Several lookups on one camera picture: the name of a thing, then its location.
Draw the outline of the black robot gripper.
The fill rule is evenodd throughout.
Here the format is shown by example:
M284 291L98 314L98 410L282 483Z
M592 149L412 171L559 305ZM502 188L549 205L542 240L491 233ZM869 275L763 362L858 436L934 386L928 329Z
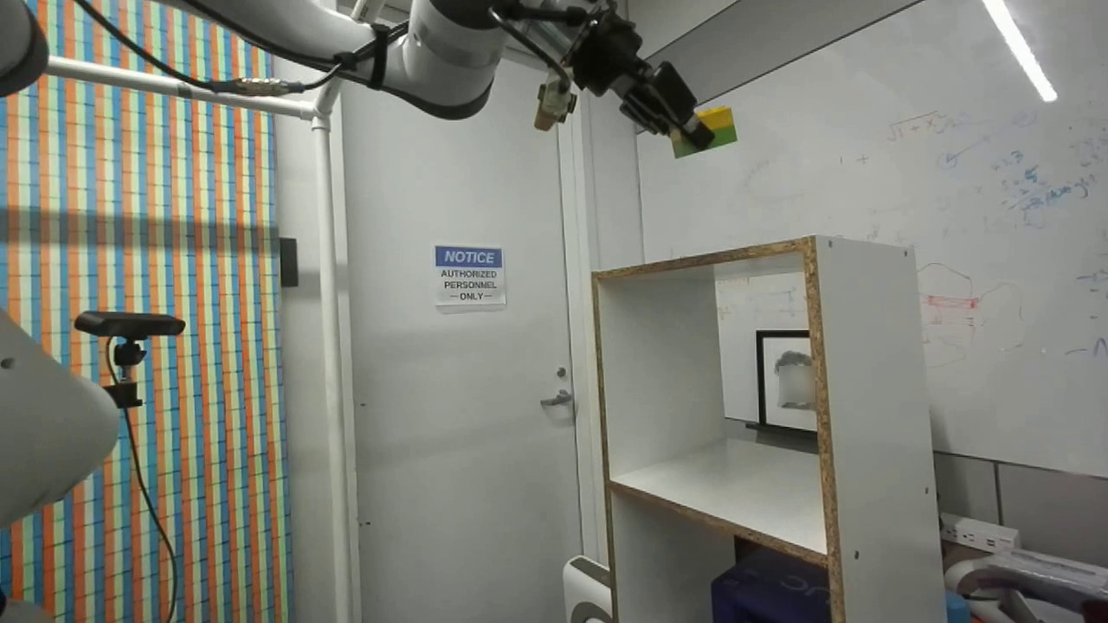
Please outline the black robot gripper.
M617 15L588 16L570 45L570 80L603 97L617 92L633 120L664 120L682 140L697 136L697 92L672 62L658 68L641 55L641 36Z

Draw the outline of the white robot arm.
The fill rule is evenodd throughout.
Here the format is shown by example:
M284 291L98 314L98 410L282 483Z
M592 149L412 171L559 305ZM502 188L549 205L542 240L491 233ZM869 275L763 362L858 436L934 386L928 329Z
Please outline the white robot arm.
M650 67L639 27L592 0L412 0L402 24L358 21L320 0L165 3L320 68L320 84L354 80L446 120L486 107L507 43L521 43L555 74L542 85L542 128L570 111L575 90L588 90L617 92L619 111L655 136L697 149L715 140L679 68Z

